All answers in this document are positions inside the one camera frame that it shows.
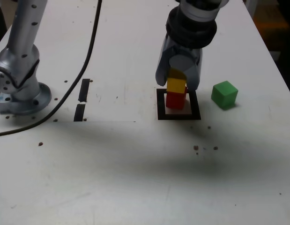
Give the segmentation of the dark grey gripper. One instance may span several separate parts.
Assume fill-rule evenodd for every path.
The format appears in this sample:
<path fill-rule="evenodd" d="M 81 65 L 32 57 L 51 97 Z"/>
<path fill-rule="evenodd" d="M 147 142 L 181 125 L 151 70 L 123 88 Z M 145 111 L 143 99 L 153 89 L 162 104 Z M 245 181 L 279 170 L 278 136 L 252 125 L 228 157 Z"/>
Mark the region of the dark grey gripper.
<path fill-rule="evenodd" d="M 186 48 L 166 36 L 156 69 L 156 83 L 160 86 L 166 84 L 171 66 L 171 69 L 177 70 L 186 77 L 189 90 L 197 90 L 200 83 L 201 59 L 202 49 Z"/>

